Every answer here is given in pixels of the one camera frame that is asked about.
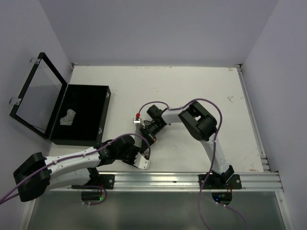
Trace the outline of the grey striped underwear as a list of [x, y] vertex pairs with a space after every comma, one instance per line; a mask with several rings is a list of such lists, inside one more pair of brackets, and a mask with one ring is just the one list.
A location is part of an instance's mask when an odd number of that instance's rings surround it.
[[60, 125], [62, 126], [71, 126], [75, 118], [76, 112], [72, 109], [68, 109], [64, 117], [60, 119]]

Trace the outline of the grey and cream sock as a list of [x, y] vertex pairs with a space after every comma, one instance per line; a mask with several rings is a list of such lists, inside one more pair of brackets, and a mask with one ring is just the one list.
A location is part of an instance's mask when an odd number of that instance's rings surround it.
[[140, 131], [141, 128], [142, 128], [141, 123], [135, 125], [135, 134], [136, 134], [135, 138], [134, 138], [135, 139], [135, 146], [137, 146], [139, 148], [142, 147], [142, 138], [141, 138], [142, 134], [141, 134], [141, 131]]

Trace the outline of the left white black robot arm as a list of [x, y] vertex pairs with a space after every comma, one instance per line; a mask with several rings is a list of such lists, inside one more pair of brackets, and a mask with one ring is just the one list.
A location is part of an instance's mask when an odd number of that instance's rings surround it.
[[48, 190], [70, 185], [95, 188], [101, 185], [97, 168], [115, 161], [148, 169], [154, 142], [154, 139], [130, 133], [63, 156], [45, 157], [41, 152], [34, 153], [13, 173], [19, 198], [22, 202], [31, 201]]

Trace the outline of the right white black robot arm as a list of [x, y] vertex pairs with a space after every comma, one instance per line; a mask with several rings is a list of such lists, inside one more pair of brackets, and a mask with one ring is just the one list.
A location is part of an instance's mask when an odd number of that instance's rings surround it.
[[182, 123], [189, 134], [200, 141], [212, 164], [205, 178], [200, 178], [201, 185], [210, 189], [225, 189], [230, 184], [234, 169], [218, 142], [221, 123], [217, 123], [214, 116], [199, 102], [193, 100], [184, 107], [164, 110], [153, 105], [147, 110], [147, 114], [151, 120], [142, 121], [141, 127], [137, 130], [150, 145], [156, 141], [155, 135], [165, 126]]

